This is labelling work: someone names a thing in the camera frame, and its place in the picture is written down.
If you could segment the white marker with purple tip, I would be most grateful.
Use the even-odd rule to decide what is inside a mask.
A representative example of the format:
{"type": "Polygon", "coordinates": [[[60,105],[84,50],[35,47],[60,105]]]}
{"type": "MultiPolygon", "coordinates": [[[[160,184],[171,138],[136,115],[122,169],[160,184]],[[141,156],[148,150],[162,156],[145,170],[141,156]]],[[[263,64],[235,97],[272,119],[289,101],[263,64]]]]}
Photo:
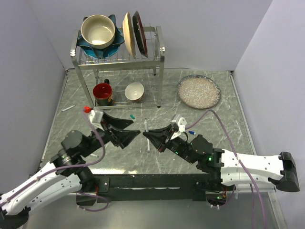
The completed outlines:
{"type": "Polygon", "coordinates": [[[150,141],[147,139],[147,152],[150,153],[151,147],[150,147],[150,141]]]}

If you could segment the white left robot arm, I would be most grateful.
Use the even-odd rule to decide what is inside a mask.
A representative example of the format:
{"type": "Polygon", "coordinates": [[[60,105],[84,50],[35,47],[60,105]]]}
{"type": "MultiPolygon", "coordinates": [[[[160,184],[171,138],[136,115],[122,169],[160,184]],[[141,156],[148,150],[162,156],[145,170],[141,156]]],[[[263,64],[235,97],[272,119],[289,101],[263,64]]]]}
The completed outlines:
{"type": "Polygon", "coordinates": [[[61,143],[60,151],[36,174],[0,197],[0,227],[18,229],[34,211],[69,194],[88,195],[97,191],[98,184],[90,166],[101,162],[107,143],[126,148],[140,134],[128,130],[132,120],[109,116],[89,109],[82,112],[91,128],[86,136],[80,131],[70,131],[61,143]]]}

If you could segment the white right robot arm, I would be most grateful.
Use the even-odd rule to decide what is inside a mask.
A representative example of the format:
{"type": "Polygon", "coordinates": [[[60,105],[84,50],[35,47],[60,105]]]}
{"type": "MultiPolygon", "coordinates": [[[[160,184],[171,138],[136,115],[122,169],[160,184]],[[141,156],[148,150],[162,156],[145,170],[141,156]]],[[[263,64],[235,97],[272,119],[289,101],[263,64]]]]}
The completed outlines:
{"type": "Polygon", "coordinates": [[[274,186],[284,192],[300,190],[295,160],[289,152],[275,156],[239,154],[213,147],[202,135],[188,143],[176,136],[175,127],[171,125],[149,130],[143,135],[159,152],[168,149],[186,162],[195,164],[198,170],[209,174],[204,185],[214,190],[239,184],[274,186]]]}

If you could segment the thin white pen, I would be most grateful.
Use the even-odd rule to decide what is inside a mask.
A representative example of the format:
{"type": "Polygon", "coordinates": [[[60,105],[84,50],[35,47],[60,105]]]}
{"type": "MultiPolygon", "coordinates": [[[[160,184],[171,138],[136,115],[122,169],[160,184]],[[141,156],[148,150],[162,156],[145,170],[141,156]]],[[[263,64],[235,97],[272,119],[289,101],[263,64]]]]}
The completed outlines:
{"type": "Polygon", "coordinates": [[[145,118],[145,121],[144,121],[144,127],[145,127],[145,132],[149,132],[149,129],[148,129],[148,122],[147,122],[147,119],[145,118]]]}

